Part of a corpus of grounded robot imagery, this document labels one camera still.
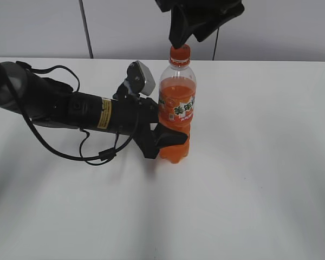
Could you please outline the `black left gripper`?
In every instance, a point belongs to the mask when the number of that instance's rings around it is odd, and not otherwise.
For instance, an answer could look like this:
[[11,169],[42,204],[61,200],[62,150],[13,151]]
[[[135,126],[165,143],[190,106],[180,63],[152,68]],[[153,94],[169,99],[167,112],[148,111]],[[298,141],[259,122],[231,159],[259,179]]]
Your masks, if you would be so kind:
[[154,130],[151,124],[158,122],[159,106],[150,97],[132,95],[128,88],[121,84],[112,100],[111,126],[114,133],[127,135],[128,139],[116,148],[123,150],[134,141],[146,159],[155,159],[159,149],[183,145],[188,135],[158,123]]

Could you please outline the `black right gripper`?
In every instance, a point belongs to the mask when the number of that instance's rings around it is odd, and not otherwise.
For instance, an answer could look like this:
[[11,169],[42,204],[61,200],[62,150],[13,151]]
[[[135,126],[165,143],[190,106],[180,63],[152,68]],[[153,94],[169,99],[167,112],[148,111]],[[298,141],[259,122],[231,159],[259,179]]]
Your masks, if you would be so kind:
[[193,34],[203,42],[245,10],[242,1],[157,0],[156,4],[161,12],[171,13],[169,40],[174,49],[181,48]]

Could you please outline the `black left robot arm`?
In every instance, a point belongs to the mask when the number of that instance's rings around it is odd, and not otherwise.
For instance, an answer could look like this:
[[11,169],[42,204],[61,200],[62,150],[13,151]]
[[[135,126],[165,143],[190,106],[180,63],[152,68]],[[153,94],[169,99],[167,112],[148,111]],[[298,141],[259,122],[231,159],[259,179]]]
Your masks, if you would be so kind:
[[162,148],[187,141],[186,133],[159,122],[158,105],[150,98],[155,81],[142,62],[129,65],[126,78],[110,99],[82,93],[49,78],[50,72],[51,68],[34,69],[21,61],[0,62],[0,108],[23,116],[46,149],[51,146],[37,126],[125,135],[147,159],[156,158]]

